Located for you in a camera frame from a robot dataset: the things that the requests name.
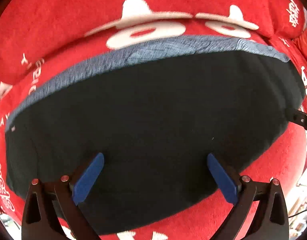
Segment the black pants grey waistband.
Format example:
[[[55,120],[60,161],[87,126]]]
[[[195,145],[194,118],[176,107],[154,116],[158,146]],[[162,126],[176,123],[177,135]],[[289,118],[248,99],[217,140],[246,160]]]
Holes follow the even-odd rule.
[[[186,35],[81,61],[31,93],[6,124],[8,187],[25,198],[97,153],[80,209],[98,234],[174,215],[216,189],[215,154],[241,171],[286,130],[305,88],[294,64],[242,38]]]

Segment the red blanket white print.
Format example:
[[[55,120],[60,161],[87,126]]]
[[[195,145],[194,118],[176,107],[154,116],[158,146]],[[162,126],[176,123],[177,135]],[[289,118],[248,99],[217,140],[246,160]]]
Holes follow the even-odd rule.
[[[307,61],[293,43],[305,29],[307,0],[0,0],[0,211],[22,229],[27,195],[17,196],[6,182],[6,124],[21,102],[57,74],[162,38],[242,38],[290,59],[305,88],[297,110],[307,113]],[[278,179],[285,196],[306,166],[307,130],[288,121],[248,167],[232,168],[258,182]],[[103,235],[93,230],[100,239],[212,239],[233,207],[215,185],[210,196],[164,219]]]

